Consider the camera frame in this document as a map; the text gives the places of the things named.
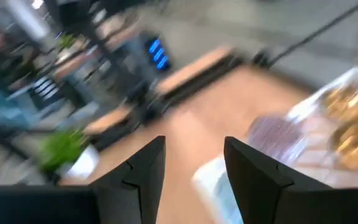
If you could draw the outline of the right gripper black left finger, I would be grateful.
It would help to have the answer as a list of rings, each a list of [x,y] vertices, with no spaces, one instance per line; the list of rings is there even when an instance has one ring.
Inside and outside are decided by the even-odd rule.
[[[165,137],[157,136],[91,183],[101,223],[155,224],[165,177]]]

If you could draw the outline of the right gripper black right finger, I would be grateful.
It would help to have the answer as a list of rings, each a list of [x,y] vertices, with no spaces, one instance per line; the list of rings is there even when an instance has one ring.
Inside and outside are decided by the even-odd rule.
[[[244,223],[358,223],[358,189],[334,189],[231,136],[224,160]]]

